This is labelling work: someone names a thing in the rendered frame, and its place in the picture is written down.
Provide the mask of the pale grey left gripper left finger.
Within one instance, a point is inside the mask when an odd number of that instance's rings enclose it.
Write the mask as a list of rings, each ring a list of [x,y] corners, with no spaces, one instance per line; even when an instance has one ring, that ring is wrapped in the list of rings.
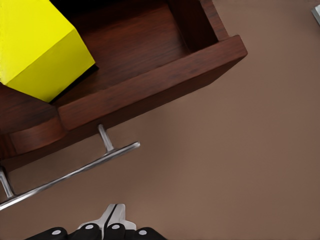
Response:
[[[116,205],[110,204],[99,219],[82,223],[74,232],[68,233],[63,227],[52,227],[25,240],[103,240],[105,229]]]

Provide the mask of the silver frame post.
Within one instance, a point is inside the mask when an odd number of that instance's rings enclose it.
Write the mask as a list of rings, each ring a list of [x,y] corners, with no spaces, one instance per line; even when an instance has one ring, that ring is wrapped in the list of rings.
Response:
[[[320,25],[320,4],[311,9],[311,13],[314,16],[316,22]]]

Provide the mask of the yellow box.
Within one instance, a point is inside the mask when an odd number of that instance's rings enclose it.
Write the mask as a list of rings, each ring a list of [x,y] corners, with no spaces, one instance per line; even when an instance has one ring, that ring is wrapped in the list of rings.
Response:
[[[50,0],[0,0],[0,83],[51,102],[95,64]]]

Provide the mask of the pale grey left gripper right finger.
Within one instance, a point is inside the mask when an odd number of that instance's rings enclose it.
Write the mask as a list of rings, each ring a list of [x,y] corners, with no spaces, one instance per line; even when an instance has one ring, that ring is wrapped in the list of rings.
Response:
[[[102,240],[166,240],[155,229],[137,228],[135,223],[126,220],[126,206],[122,203],[110,204],[105,213]]]

